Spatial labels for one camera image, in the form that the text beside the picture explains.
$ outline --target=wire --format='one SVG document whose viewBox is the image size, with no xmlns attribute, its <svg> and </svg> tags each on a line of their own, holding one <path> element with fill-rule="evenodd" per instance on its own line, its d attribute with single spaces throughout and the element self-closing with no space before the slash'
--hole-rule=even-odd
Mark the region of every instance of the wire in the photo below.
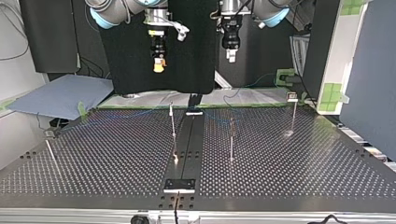
<svg viewBox="0 0 396 224">
<path fill-rule="evenodd" d="M 271 5 L 273 5 L 274 7 L 277 7 L 277 8 L 291 8 L 291 7 L 299 6 L 304 0 L 300 0 L 299 2 L 297 2 L 293 6 L 282 6 L 282 5 L 278 4 L 278 3 L 276 3 L 274 0 L 268 0 L 268 1 L 271 3 Z"/>
<path fill-rule="evenodd" d="M 239 13 L 244 9 L 244 7 L 246 7 L 247 5 L 250 4 L 252 0 L 247 0 L 246 3 L 244 3 L 235 13 L 235 15 L 233 15 L 233 19 L 239 15 Z"/>
<path fill-rule="evenodd" d="M 1 6 L 4 6 L 4 7 L 8 8 L 17 17 L 17 19 L 19 20 L 19 22 L 20 22 L 20 24 L 22 26 L 22 29 L 23 29 L 23 20 L 21 18 L 21 15 L 12 6 L 10 6 L 9 4 L 4 3 L 4 2 L 0 2 L 0 10 L 6 16 L 7 20 L 11 23 L 11 25 L 15 28 L 15 30 L 17 30 L 18 33 L 20 33 L 21 36 L 26 40 L 26 49 L 22 53 L 17 54 L 15 56 L 7 57 L 7 58 L 0 58 L 0 62 L 3 62 L 3 61 L 9 61 L 9 60 L 17 59 L 17 58 L 20 58 L 21 56 L 25 55 L 27 53 L 27 51 L 29 50 L 29 43 L 27 42 L 27 38 L 26 38 L 25 33 L 23 31 L 21 31 L 15 25 L 15 23 L 11 20 L 11 18 L 7 15 L 7 13 L 1 8 Z"/>
<path fill-rule="evenodd" d="M 94 63 L 93 61 L 91 61 L 91 60 L 89 60 L 89 59 L 87 59 L 87 58 L 84 58 L 84 57 L 82 57 L 82 56 L 80 56 L 80 58 L 81 58 L 81 60 L 85 60 L 86 62 L 88 62 L 88 63 L 94 65 L 95 67 L 97 67 L 97 68 L 100 70 L 101 75 L 99 76 L 99 74 L 97 74 L 96 72 L 94 72 L 94 71 L 91 69 L 97 76 L 99 76 L 99 77 L 103 77 L 103 76 L 104 76 L 105 71 L 104 71 L 103 68 L 102 68 L 101 66 L 99 66 L 97 63 Z"/>
<path fill-rule="evenodd" d="M 0 62 L 20 58 L 21 56 L 25 55 L 25 54 L 27 53 L 28 50 L 29 50 L 29 45 L 26 45 L 26 49 L 24 50 L 24 52 L 22 52 L 22 53 L 20 53 L 20 54 L 18 54 L 18 55 L 9 57 L 9 58 L 0 58 Z"/>
<path fill-rule="evenodd" d="M 91 68 L 86 63 L 84 63 L 84 61 L 81 61 L 81 64 L 84 64 L 87 67 L 87 70 L 88 70 L 88 75 L 87 76 L 90 77 L 91 76 Z"/>
<path fill-rule="evenodd" d="M 110 76 L 110 72 L 107 73 L 105 79 L 107 79 Z"/>
<path fill-rule="evenodd" d="M 128 4 L 126 2 L 126 0 L 121 0 L 122 4 L 124 5 L 125 9 L 126 9 L 126 20 L 125 23 L 129 24 L 131 23 L 131 10 L 129 10 Z"/>
<path fill-rule="evenodd" d="M 99 33 L 99 30 L 97 30 L 96 28 L 94 28 L 94 27 L 92 26 L 92 24 L 91 24 L 90 20 L 88 19 L 87 8 L 88 8 L 88 6 L 87 6 L 87 5 L 85 5 L 85 9 L 84 9 L 84 13 L 85 13 L 85 21 L 87 21 L 87 23 L 88 23 L 88 24 L 91 26 L 91 28 L 92 28 L 94 31 L 96 31 L 96 32 L 98 32 L 98 33 Z"/>
<path fill-rule="evenodd" d="M 224 103 L 225 103 L 228 107 L 233 108 L 233 106 L 230 105 L 230 104 L 226 101 L 226 98 L 228 98 L 228 99 L 234 98 L 234 97 L 241 91 L 241 89 L 253 87 L 253 86 L 255 86 L 257 83 L 259 83 L 260 80 L 262 80 L 264 77 L 269 76 L 269 75 L 273 75 L 273 76 L 274 76 L 275 74 L 274 74 L 274 73 L 268 73 L 268 74 L 265 74 L 265 75 L 259 77 L 259 79 L 257 79 L 254 83 L 239 88 L 238 91 L 237 91 L 234 95 L 232 95 L 232 96 L 224 95 L 224 96 L 223 96 L 223 101 L 224 101 Z"/>
<path fill-rule="evenodd" d="M 39 114 L 39 113 L 37 113 L 37 114 L 35 115 L 35 117 L 37 118 L 37 122 L 38 122 L 38 128 L 41 129 L 41 130 L 43 130 L 43 131 L 46 131 L 45 129 L 43 129 L 43 128 L 41 127 L 41 122 L 40 122 L 40 119 L 38 118 L 38 114 Z"/>
<path fill-rule="evenodd" d="M 254 20 L 254 4 L 256 3 L 256 0 L 253 0 L 252 2 L 251 2 L 251 19 L 253 19 Z"/>
<path fill-rule="evenodd" d="M 175 223 L 178 224 L 178 215 L 177 215 L 177 206 L 178 206 L 178 195 L 180 194 L 180 192 L 177 193 L 177 198 L 176 198 L 176 203 L 175 203 Z"/>
<path fill-rule="evenodd" d="M 325 217 L 321 222 L 308 222 L 308 224 L 326 224 L 330 220 L 330 218 L 333 218 L 338 223 L 347 224 L 347 222 L 339 220 L 335 215 L 329 215 Z"/>
<path fill-rule="evenodd" d="M 298 5 L 296 6 L 296 8 L 294 10 L 293 21 L 291 23 L 291 25 L 293 27 L 294 27 L 294 23 L 295 23 L 295 20 L 296 20 L 297 12 L 298 12 Z M 297 66 L 297 55 L 296 55 L 296 52 L 295 52 L 295 49 L 294 49 L 294 35 L 293 35 L 292 40 L 291 40 L 291 48 L 292 48 L 292 53 L 293 53 L 293 60 L 294 60 L 294 62 L 296 64 L 296 66 Z M 304 87 L 304 89 L 306 91 L 306 94 L 311 99 L 311 102 L 314 104 L 315 108 L 318 109 L 317 103 L 315 103 L 315 101 L 313 100 L 311 94 L 308 91 L 308 88 L 305 86 L 305 83 L 303 81 L 303 77 L 301 76 L 300 72 L 298 71 L 298 68 L 296 69 L 296 73 L 295 74 L 300 78 L 301 83 L 303 84 L 303 87 Z"/>
</svg>

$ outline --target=perforated metal table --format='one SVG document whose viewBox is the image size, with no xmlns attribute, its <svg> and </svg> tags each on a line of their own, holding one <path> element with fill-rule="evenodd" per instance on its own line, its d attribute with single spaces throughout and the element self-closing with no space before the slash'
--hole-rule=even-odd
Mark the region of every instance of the perforated metal table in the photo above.
<svg viewBox="0 0 396 224">
<path fill-rule="evenodd" d="M 99 110 L 0 172 L 0 208 L 396 213 L 396 174 L 310 109 Z M 230 160 L 229 120 L 235 120 Z"/>
</svg>

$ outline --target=yellow part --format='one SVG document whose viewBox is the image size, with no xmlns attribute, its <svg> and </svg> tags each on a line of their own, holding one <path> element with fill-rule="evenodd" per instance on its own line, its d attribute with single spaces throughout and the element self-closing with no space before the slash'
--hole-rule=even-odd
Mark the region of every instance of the yellow part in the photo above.
<svg viewBox="0 0 396 224">
<path fill-rule="evenodd" d="M 154 64 L 154 72 L 155 73 L 162 73 L 163 70 L 165 70 L 165 69 L 163 68 L 162 64 L 160 64 L 160 63 L 155 63 Z"/>
</svg>

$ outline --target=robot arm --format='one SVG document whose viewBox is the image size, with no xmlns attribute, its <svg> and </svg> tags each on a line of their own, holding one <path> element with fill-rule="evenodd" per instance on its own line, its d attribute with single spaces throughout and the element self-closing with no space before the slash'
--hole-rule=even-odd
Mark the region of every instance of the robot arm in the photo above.
<svg viewBox="0 0 396 224">
<path fill-rule="evenodd" d="M 179 41 L 184 41 L 190 30 L 179 22 L 170 21 L 167 0 L 85 0 L 91 8 L 92 17 L 96 23 L 110 29 L 145 10 L 144 23 L 148 26 L 151 38 L 151 56 L 154 60 L 154 72 L 161 73 L 166 66 L 166 37 L 170 26 L 177 32 Z"/>
<path fill-rule="evenodd" d="M 289 13 L 287 4 L 290 0 L 223 0 L 221 6 L 221 28 L 224 37 L 221 45 L 227 50 L 227 59 L 235 63 L 236 52 L 240 47 L 239 29 L 242 27 L 242 17 L 248 14 L 244 7 L 254 14 L 259 21 L 259 27 L 277 26 Z"/>
</svg>

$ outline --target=black cloth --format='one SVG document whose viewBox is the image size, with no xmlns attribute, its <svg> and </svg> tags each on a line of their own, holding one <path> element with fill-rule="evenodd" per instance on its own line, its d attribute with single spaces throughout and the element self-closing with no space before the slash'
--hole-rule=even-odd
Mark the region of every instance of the black cloth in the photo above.
<svg viewBox="0 0 396 224">
<path fill-rule="evenodd" d="M 101 29 L 101 37 L 117 94 L 154 90 L 176 90 L 208 94 L 214 87 L 216 64 L 216 21 L 209 15 L 217 9 L 214 0 L 170 0 L 173 21 L 181 21 L 190 32 L 184 42 L 169 28 L 167 66 L 153 72 L 150 38 L 144 13 L 112 29 Z"/>
<path fill-rule="evenodd" d="M 21 15 L 35 70 L 75 73 L 78 46 L 70 0 L 21 0 Z"/>
</svg>

